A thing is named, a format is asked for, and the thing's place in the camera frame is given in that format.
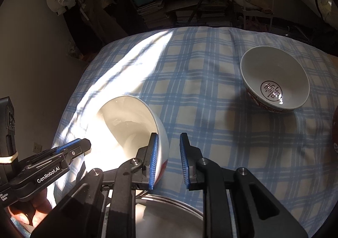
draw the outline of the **circular logo in bowl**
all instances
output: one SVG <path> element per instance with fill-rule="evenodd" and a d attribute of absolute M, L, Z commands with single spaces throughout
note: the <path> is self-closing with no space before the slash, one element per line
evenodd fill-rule
<path fill-rule="evenodd" d="M 270 100 L 272 102 L 280 101 L 281 103 L 283 103 L 283 101 L 282 101 L 282 96 L 283 96 L 282 88 L 277 83 L 275 83 L 274 81 L 263 82 L 261 84 L 261 92 L 267 100 Z"/>

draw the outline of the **wall socket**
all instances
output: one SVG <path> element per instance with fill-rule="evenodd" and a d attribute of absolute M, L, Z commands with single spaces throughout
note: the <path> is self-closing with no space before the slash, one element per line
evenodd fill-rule
<path fill-rule="evenodd" d="M 42 151 L 42 145 L 34 142 L 33 152 L 40 153 Z"/>

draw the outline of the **checkered tablecloth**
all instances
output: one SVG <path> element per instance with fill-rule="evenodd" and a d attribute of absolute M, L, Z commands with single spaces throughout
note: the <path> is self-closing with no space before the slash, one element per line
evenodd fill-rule
<path fill-rule="evenodd" d="M 252 47 L 278 47 L 294 56 L 310 81 L 303 107 L 274 114 L 245 92 L 240 60 Z M 311 237 L 338 200 L 337 154 L 331 122 L 338 77 L 328 56 L 309 45 L 235 28 L 184 27 L 130 36 L 105 46 L 69 100 L 54 146 L 85 138 L 90 114 L 123 94 L 139 97 L 166 128 L 170 157 L 154 193 L 202 209 L 202 193 L 185 189 L 179 136 L 220 166 L 247 167 Z M 48 197 L 67 192 L 83 161 L 59 179 Z"/>

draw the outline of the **white bowl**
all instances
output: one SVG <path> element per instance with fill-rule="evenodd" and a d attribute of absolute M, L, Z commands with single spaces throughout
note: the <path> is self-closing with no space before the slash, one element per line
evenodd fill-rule
<path fill-rule="evenodd" d="M 86 138 L 92 144 L 85 156 L 87 171 L 118 168 L 134 158 L 137 150 L 149 143 L 152 132 L 158 134 L 158 160 L 155 182 L 163 174 L 169 158 L 169 142 L 157 115 L 139 98 L 120 96 L 104 104 L 88 125 Z"/>
<path fill-rule="evenodd" d="M 249 96 L 271 112 L 291 111 L 309 97 L 310 85 L 303 67 L 278 48 L 257 46 L 246 51 L 241 75 Z"/>

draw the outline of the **rubber band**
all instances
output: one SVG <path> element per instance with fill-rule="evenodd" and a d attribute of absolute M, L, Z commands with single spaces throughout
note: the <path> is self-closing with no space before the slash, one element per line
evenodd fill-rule
<path fill-rule="evenodd" d="M 11 164 L 18 157 L 18 152 L 15 152 L 13 156 L 0 157 L 0 164 Z"/>

